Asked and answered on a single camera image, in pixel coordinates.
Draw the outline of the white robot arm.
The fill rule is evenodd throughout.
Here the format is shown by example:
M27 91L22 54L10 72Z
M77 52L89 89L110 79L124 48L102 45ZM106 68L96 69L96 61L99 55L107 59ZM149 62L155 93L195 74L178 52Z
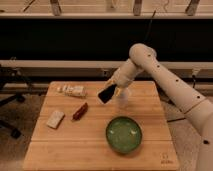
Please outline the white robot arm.
M145 70L200 134L196 171L213 171L213 103L164 67L156 56L151 47L134 44L129 58L114 72L108 84L126 88Z

